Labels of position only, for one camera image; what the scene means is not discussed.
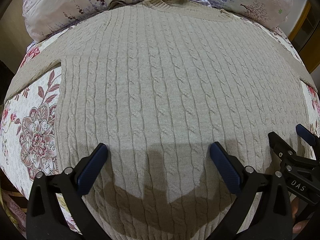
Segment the person's right hand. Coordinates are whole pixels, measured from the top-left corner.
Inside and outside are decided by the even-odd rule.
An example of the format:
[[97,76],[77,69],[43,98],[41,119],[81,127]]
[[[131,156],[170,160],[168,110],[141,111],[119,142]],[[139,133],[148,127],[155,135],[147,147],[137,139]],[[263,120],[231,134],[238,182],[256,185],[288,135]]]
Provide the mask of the person's right hand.
[[313,205],[306,204],[304,209],[300,208],[300,204],[303,202],[298,198],[295,197],[291,202],[291,210],[292,210],[292,219],[294,222],[292,233],[299,234],[309,222],[309,219],[302,220],[302,218],[306,218],[307,215],[311,215],[312,211],[311,208]]

